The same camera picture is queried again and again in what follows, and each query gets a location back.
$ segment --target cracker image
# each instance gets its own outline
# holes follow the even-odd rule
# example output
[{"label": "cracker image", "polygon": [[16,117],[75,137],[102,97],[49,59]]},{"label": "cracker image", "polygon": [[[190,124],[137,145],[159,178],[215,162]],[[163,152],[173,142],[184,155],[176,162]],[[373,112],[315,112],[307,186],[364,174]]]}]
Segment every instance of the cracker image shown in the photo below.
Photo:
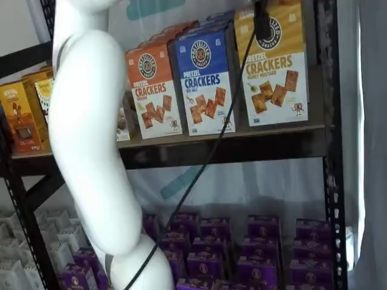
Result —
[{"label": "cracker image", "polygon": [[164,123],[164,113],[165,109],[163,107],[157,106],[155,120],[159,121],[161,124]]},{"label": "cracker image", "polygon": [[282,104],[284,103],[284,100],[285,100],[286,93],[287,93],[286,88],[280,85],[276,85],[271,102],[274,105],[282,107]]},{"label": "cracker image", "polygon": [[269,101],[273,96],[273,88],[269,81],[259,85],[259,89],[265,95],[267,101]]},{"label": "cracker image", "polygon": [[172,97],[170,95],[164,95],[163,97],[163,108],[170,112],[172,106]]},{"label": "cracker image", "polygon": [[146,112],[148,113],[150,118],[153,119],[156,115],[156,110],[155,110],[155,106],[153,105],[153,102],[146,104],[145,108],[146,108]]},{"label": "cracker image", "polygon": [[252,101],[254,104],[255,112],[257,114],[264,112],[264,111],[267,111],[267,107],[265,104],[266,97],[262,92],[260,92],[259,94],[253,95]]},{"label": "cracker image", "polygon": [[220,105],[224,106],[224,101],[226,99],[226,90],[224,88],[216,88],[216,93],[215,93],[215,102]]},{"label": "cracker image", "polygon": [[205,114],[211,119],[214,119],[215,112],[216,112],[216,101],[213,101],[209,98],[207,102],[207,109]]},{"label": "cracker image", "polygon": [[146,129],[153,127],[151,116],[149,116],[148,112],[142,113],[141,117],[143,117],[143,122]]},{"label": "cracker image", "polygon": [[203,119],[201,118],[199,107],[197,105],[192,106],[192,107],[190,107],[190,110],[191,110],[191,116],[192,116],[193,123],[194,124],[201,123],[203,121]]},{"label": "cracker image", "polygon": [[196,104],[198,104],[199,112],[203,113],[207,109],[206,99],[204,98],[204,95],[199,95],[196,99]]},{"label": "cracker image", "polygon": [[298,71],[287,71],[285,80],[285,89],[295,92],[297,88]]}]

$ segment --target snack box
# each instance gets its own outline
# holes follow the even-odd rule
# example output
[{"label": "snack box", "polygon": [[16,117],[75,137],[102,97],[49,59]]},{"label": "snack box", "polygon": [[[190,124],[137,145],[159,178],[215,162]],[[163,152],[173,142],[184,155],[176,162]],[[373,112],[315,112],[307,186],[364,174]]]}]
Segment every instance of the snack box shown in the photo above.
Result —
[{"label": "snack box", "polygon": [[187,258],[190,276],[224,280],[222,254],[214,251],[192,250]]},{"label": "snack box", "polygon": [[297,219],[296,238],[305,240],[330,240],[331,228],[328,222],[316,219]]},{"label": "snack box", "polygon": [[0,261],[0,289],[31,290],[20,261]]},{"label": "snack box", "polygon": [[292,283],[333,285],[333,266],[330,260],[293,259],[289,266]]},{"label": "snack box", "polygon": [[331,259],[332,250],[328,242],[295,239],[293,242],[295,259]]},{"label": "snack box", "polygon": [[164,254],[172,269],[172,275],[175,282],[180,278],[187,276],[186,266],[184,264],[184,255],[182,250],[164,250]]},{"label": "snack box", "polygon": [[35,152],[48,147],[47,126],[28,78],[0,86],[0,102],[17,152]]},{"label": "snack box", "polygon": [[212,279],[181,278],[177,282],[176,290],[216,290]]},{"label": "snack box", "polygon": [[[176,41],[189,135],[218,134],[223,128],[236,83],[233,24],[203,29]],[[235,132],[238,104],[227,132]]]},{"label": "snack box", "polygon": [[185,127],[174,40],[144,43],[126,53],[129,82],[143,139],[178,135]]},{"label": "snack box", "polygon": [[239,281],[258,285],[262,290],[277,289],[281,284],[275,257],[241,256],[236,271]]},{"label": "snack box", "polygon": [[70,289],[98,290],[90,267],[69,264],[62,273],[66,287]]},{"label": "snack box", "polygon": [[189,232],[191,239],[200,236],[200,217],[198,213],[178,213],[171,223],[171,229],[183,230]]},{"label": "snack box", "polygon": [[[272,35],[253,40],[242,80],[250,126],[308,120],[308,76],[301,0],[268,5]],[[239,60],[254,30],[253,7],[235,14]]]}]

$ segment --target metal shelving unit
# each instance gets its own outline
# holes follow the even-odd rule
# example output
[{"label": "metal shelving unit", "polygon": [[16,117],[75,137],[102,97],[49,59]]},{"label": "metal shelving unit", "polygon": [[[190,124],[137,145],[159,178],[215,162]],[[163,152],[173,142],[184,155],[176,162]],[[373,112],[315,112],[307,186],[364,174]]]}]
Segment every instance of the metal shelving unit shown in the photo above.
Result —
[{"label": "metal shelving unit", "polygon": [[[309,71],[310,119],[259,128],[249,128],[241,120],[237,133],[225,135],[211,163],[322,157],[325,212],[333,236],[335,289],[347,290],[336,1],[316,1],[322,65]],[[51,43],[0,57],[0,77],[46,60],[51,60]],[[0,175],[5,179],[44,286],[59,289],[34,211],[64,184],[63,178],[50,152],[12,154],[4,132],[1,128]],[[127,169],[197,165],[204,162],[215,138],[181,135],[141,140],[138,135],[130,142],[120,143],[119,152]],[[31,175],[45,177],[26,190],[21,177]]]}]

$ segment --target black cable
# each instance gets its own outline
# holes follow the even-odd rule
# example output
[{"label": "black cable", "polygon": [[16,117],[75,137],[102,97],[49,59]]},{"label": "black cable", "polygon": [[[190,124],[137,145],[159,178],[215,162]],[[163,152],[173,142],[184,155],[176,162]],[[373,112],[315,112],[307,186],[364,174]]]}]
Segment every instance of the black cable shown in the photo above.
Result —
[{"label": "black cable", "polygon": [[[226,131],[226,127],[230,121],[230,116],[231,116],[231,113],[232,113],[232,109],[234,107],[234,104],[235,104],[235,101],[236,101],[236,98],[238,96],[238,92],[239,90],[241,89],[241,83],[242,83],[242,74],[243,74],[243,70],[244,70],[244,67],[245,67],[245,64],[246,64],[246,60],[247,60],[247,56],[249,55],[249,51],[250,51],[250,47],[252,46],[252,43],[253,43],[253,39],[255,37],[255,29],[250,37],[250,40],[249,40],[249,44],[247,45],[247,49],[246,49],[246,52],[245,52],[245,55],[243,57],[243,61],[242,61],[242,66],[241,66],[241,70],[239,72],[239,76],[238,76],[238,80],[237,80],[237,83],[236,83],[236,88],[235,88],[235,91],[234,91],[234,94],[233,94],[233,97],[232,97],[232,101],[231,101],[231,106],[230,106],[230,109],[229,109],[229,112],[227,113],[227,117],[226,117],[226,120],[224,122],[224,125],[223,125],[223,128],[222,128],[222,131],[220,132],[218,138],[216,139],[215,141],[215,144],[213,145],[212,147],[212,150],[211,152],[209,153],[208,157],[207,157],[207,160],[206,162],[201,166],[200,170],[198,171],[198,173],[195,175],[194,179],[192,180],[191,184],[188,186],[186,192],[184,193],[183,197],[180,199],[180,202],[178,203],[178,205],[176,206],[176,209],[174,210],[174,212],[171,214],[169,220],[168,220],[168,223],[166,224],[165,228],[164,229],[168,229],[170,226],[171,226],[171,222],[173,221],[174,217],[176,216],[176,214],[179,212],[181,206],[183,205],[184,201],[186,200],[188,194],[190,193],[190,191],[192,190],[192,188],[194,187],[194,185],[196,184],[196,182],[198,181],[199,177],[201,176],[201,174],[204,172],[204,170],[206,169],[206,167],[208,166],[208,164],[210,163],[211,159],[213,158],[213,154],[215,153],[216,149],[218,148],[218,145],[224,135],[224,132]],[[134,282],[137,280],[137,278],[140,276],[140,274],[142,273],[142,271],[145,269],[146,265],[149,263],[149,261],[151,260],[152,256],[154,255],[154,253],[156,252],[157,250],[157,247],[158,247],[158,241],[160,240],[161,237],[164,236],[164,230],[161,231],[161,233],[159,234],[159,237],[157,239],[157,242],[155,244],[155,246],[153,247],[152,251],[149,253],[148,257],[145,259],[144,263],[142,264],[142,266],[140,267],[140,269],[138,269],[137,273],[135,274],[135,276],[133,276],[132,280],[129,282],[129,284],[127,285],[127,287],[125,287],[124,290],[129,290],[130,287],[134,284]]]}]

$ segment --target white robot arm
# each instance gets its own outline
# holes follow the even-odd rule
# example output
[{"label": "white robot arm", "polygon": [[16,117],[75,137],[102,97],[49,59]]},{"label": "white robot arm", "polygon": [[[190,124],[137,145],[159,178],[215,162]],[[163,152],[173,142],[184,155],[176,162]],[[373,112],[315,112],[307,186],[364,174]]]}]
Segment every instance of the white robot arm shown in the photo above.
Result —
[{"label": "white robot arm", "polygon": [[[124,289],[154,243],[141,233],[142,212],[116,145],[118,111],[126,85],[125,56],[106,32],[118,0],[58,0],[53,65],[56,79],[48,128],[54,157],[77,205],[84,229]],[[105,256],[112,256],[106,265]],[[133,290],[174,288],[157,250]]]}]

